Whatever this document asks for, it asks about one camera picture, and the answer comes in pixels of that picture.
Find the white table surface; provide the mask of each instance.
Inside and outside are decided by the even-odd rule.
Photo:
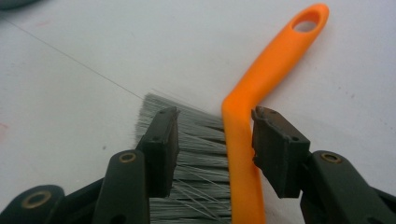
[[[347,157],[396,195],[396,2],[326,2],[325,29],[261,105],[311,151]],[[220,115],[262,49],[313,3],[42,0],[0,11],[0,210],[37,185],[69,194],[104,176],[134,146],[152,90]],[[299,200],[263,182],[268,223],[303,223]]]

